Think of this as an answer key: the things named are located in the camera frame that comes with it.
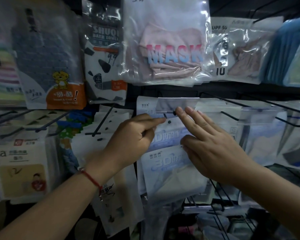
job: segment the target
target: forearm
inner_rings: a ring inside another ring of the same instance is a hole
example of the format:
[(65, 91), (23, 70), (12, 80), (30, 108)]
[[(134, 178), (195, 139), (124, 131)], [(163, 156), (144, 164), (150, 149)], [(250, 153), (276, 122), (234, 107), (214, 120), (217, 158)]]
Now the forearm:
[[(102, 185), (114, 172), (106, 160), (88, 166), (87, 171)], [(41, 202), (0, 231), (0, 240), (64, 239), (87, 205), (96, 195), (97, 187), (83, 174), (76, 174), (48, 194)]]
[(261, 166), (247, 170), (236, 187), (263, 206), (300, 240), (300, 187)]

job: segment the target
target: bracelet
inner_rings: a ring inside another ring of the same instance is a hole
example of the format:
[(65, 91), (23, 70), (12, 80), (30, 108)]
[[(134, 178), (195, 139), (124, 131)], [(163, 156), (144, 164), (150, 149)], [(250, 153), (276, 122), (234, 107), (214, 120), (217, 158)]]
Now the bracelet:
[(97, 186), (99, 188), (99, 198), (100, 200), (102, 201), (102, 198), (101, 198), (101, 190), (102, 190), (102, 186), (100, 186), (100, 184), (98, 184), (98, 182), (96, 180), (94, 180), (90, 174), (88, 174), (86, 172), (86, 169), (83, 168), (83, 167), (78, 167), (78, 171), (80, 173), (82, 173), (84, 176), (86, 176), (95, 186)]

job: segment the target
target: orange label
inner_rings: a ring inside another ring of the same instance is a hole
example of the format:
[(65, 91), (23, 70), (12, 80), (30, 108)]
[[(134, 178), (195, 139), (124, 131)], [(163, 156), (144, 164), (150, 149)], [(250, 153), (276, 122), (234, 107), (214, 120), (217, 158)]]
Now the orange label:
[(47, 109), (83, 109), (86, 96), (83, 84), (66, 84), (51, 89), (46, 97)]
[(103, 52), (109, 52), (109, 53), (118, 53), (118, 49), (113, 48), (102, 48), (102, 47), (93, 47), (95, 51), (103, 51)]
[(119, 90), (127, 90), (128, 84), (123, 80), (111, 80), (111, 90), (112, 91), (119, 91)]

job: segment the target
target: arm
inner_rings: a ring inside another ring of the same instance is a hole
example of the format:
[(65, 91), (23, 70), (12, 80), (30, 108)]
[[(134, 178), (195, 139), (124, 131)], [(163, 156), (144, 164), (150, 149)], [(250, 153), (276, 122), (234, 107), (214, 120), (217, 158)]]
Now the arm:
[[(144, 154), (155, 135), (153, 127), (165, 119), (147, 114), (123, 122), (99, 158), (92, 156), (86, 171), (100, 185)], [(0, 231), (0, 240), (64, 239), (97, 193), (83, 174), (76, 174), (41, 202)]]
[(227, 132), (200, 111), (178, 107), (176, 114), (194, 135), (185, 136), (181, 144), (199, 172), (237, 187), (300, 240), (300, 187), (254, 162)]

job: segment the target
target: hand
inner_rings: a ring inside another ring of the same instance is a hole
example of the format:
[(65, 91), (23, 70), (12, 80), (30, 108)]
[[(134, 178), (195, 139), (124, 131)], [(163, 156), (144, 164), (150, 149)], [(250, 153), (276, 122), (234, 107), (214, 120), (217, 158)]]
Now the hand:
[(178, 107), (176, 114), (194, 136), (186, 135), (181, 144), (198, 171), (219, 183), (234, 186), (244, 175), (261, 167), (255, 163), (227, 132), (211, 118), (187, 107)]
[(153, 119), (144, 113), (121, 123), (103, 150), (103, 155), (115, 160), (119, 170), (136, 162), (148, 150), (156, 126), (165, 118)]

